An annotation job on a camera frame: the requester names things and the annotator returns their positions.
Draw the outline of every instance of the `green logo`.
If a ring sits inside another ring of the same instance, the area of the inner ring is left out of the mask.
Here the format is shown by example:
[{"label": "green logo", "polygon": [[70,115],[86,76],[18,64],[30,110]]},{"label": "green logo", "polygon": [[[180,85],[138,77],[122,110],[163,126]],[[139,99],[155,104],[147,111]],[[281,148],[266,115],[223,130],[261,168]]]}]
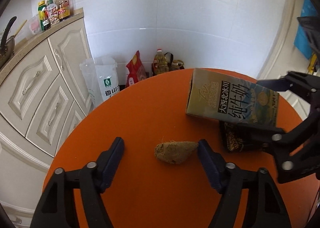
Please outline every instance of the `green logo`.
[{"label": "green logo", "polygon": [[111,86],[111,78],[104,79],[103,82],[105,87]]}]

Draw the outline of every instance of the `white plastic bag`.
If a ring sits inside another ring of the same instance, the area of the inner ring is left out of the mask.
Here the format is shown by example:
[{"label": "white plastic bag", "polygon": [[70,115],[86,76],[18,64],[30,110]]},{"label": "white plastic bag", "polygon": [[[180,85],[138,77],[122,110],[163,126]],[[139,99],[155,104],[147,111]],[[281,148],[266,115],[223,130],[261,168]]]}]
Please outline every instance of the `white plastic bag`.
[{"label": "white plastic bag", "polygon": [[120,91],[116,68],[117,63],[108,56],[89,58],[80,64],[94,108]]}]

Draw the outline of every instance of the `drawer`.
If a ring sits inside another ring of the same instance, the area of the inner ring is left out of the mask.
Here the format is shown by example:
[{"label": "drawer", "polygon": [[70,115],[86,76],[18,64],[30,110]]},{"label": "drawer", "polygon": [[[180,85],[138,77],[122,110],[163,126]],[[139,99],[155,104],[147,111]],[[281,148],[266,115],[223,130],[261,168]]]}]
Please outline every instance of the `drawer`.
[{"label": "drawer", "polygon": [[67,115],[67,119],[64,122],[62,132],[59,138],[57,151],[61,148],[62,144],[65,142],[65,140],[68,138],[70,133],[77,127],[77,125],[85,118],[84,113],[81,111],[79,105],[76,103],[76,101],[73,101],[72,106],[70,108],[70,111]]},{"label": "drawer", "polygon": [[92,103],[79,65],[90,58],[91,53],[83,19],[52,34],[48,42],[60,73],[79,107],[87,115]]},{"label": "drawer", "polygon": [[73,96],[59,74],[36,110],[26,138],[54,157],[63,124],[73,101]]},{"label": "drawer", "polygon": [[58,74],[59,69],[45,40],[18,63],[0,86],[0,113],[23,136]]}]

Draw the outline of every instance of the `blue gripper pad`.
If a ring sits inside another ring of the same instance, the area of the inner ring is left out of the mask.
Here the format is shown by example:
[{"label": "blue gripper pad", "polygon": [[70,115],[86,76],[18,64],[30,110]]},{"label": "blue gripper pad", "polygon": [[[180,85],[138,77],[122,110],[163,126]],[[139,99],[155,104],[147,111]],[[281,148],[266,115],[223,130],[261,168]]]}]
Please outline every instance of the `blue gripper pad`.
[{"label": "blue gripper pad", "polygon": [[225,170],[226,162],[220,153],[211,149],[206,140],[200,140],[198,144],[198,157],[210,186],[222,194],[229,181]]},{"label": "blue gripper pad", "polygon": [[103,151],[97,159],[97,175],[95,184],[100,193],[111,186],[124,152],[124,141],[117,137],[107,151]]}]

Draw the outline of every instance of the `orange table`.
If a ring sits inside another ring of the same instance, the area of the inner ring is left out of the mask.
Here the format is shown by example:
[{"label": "orange table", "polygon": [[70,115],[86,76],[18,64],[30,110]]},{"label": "orange table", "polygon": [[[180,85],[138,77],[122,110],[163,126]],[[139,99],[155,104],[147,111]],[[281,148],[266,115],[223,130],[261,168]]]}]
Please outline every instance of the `orange table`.
[{"label": "orange table", "polygon": [[[235,72],[215,71],[255,82]],[[206,139],[226,162],[253,171],[266,167],[276,180],[272,156],[257,151],[226,153],[217,121],[185,114],[191,75],[192,70],[186,69],[155,76],[103,103],[65,141],[44,185],[58,167],[69,171],[96,160],[117,136],[124,139],[124,155],[111,187],[102,194],[115,228],[208,227],[221,196],[210,187],[196,153],[181,165],[156,160],[154,148],[161,142]],[[277,126],[290,131],[300,122],[294,109],[280,98]],[[293,228],[305,225],[318,187],[315,175],[278,184]],[[242,225],[246,196],[243,190],[235,227]],[[88,227],[79,191],[76,208],[80,227]]]}]

